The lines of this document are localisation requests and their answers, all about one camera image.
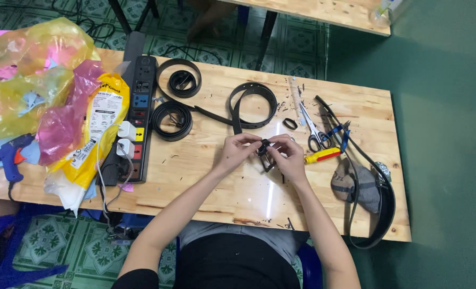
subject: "wooden table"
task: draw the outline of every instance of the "wooden table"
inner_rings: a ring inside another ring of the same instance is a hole
[[[277,13],[283,13],[316,21],[322,21],[351,29],[390,36],[390,27],[379,28],[370,23],[370,11],[380,0],[221,0],[243,6],[259,7],[267,10],[265,23],[260,38],[260,53],[257,57],[255,70],[261,64],[272,35]],[[108,0],[124,32],[129,35],[132,30],[117,0]],[[159,18],[158,8],[154,0],[148,0],[138,20],[135,31],[140,31],[145,16],[151,10],[154,18]]]
[[[107,71],[111,71],[123,57],[122,51],[99,49],[99,53]],[[166,59],[158,58],[158,61],[161,63]],[[295,110],[291,109],[293,101],[285,75],[205,63],[196,64],[202,73],[203,85],[196,96],[183,99],[184,103],[197,104],[218,115],[228,116],[226,102],[236,86],[248,81],[264,83],[277,96],[281,107],[268,125],[245,131],[263,138],[283,133],[293,134],[295,140],[307,149],[307,126],[299,126],[292,132],[281,124],[285,117],[296,118]],[[178,68],[172,66],[164,72],[160,79],[162,87],[165,87],[170,73]],[[314,101],[316,94],[332,104],[332,109],[341,122],[350,119],[351,136],[357,144],[375,161],[382,161],[389,167],[397,210],[392,229],[384,239],[410,241],[408,208],[389,91],[304,78],[298,78],[298,84],[304,84],[305,91],[302,96],[305,105],[312,120],[320,128],[322,122],[318,116],[319,105]],[[241,102],[241,117],[245,120],[260,121],[267,114],[268,103],[260,96],[248,96]],[[199,113],[193,113],[193,121],[190,134],[180,141],[166,142],[152,134],[153,149],[148,162],[147,182],[134,185],[132,193],[123,192],[119,199],[111,204],[110,210],[156,215],[209,171],[220,154],[223,139],[232,135],[233,130],[230,126]],[[358,155],[352,146],[349,146],[349,149],[351,155]],[[337,200],[330,188],[331,177],[340,159],[337,157],[307,165],[306,174],[336,227],[344,234],[350,206]],[[358,160],[367,165],[365,160]],[[31,203],[61,205],[56,195],[43,192],[43,167],[23,163],[18,168],[24,174],[24,180],[13,188],[13,198]],[[117,187],[108,187],[108,197],[112,198],[117,191]],[[8,181],[0,169],[0,199],[7,199],[7,194]],[[101,203],[98,195],[83,201],[81,208],[101,209]],[[286,183],[282,184],[277,168],[267,174],[262,173],[259,160],[251,158],[215,188],[195,214],[194,220],[285,228],[288,217],[295,229],[307,230],[303,208],[290,181],[286,180]],[[370,223],[370,214],[358,206],[351,234],[366,237],[374,226],[374,223]]]

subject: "person's left hand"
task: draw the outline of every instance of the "person's left hand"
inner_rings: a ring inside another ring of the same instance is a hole
[[[223,143],[222,157],[213,170],[222,174],[222,176],[227,176],[260,147],[261,138],[259,136],[248,133],[228,136]]]

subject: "hot glue gun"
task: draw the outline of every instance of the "hot glue gun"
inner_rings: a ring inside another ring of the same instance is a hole
[[[0,148],[0,161],[3,162],[4,174],[10,182],[19,182],[24,176],[18,172],[15,163],[15,155],[22,149],[29,146],[35,137],[31,134],[24,134],[14,138]]]

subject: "screwdriver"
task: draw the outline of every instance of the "screwdriver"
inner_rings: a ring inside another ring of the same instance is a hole
[[[340,154],[341,154],[340,148],[330,148],[323,151],[319,151],[310,156],[304,157],[304,163],[308,164],[308,163],[314,163],[317,161],[323,161],[325,159],[335,157]]]

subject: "person's right hand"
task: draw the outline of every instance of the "person's right hand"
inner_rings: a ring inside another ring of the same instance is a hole
[[[268,141],[274,143],[273,146],[267,147],[267,150],[277,162],[281,173],[292,182],[306,181],[304,149],[298,143],[292,141],[287,134],[274,136]]]

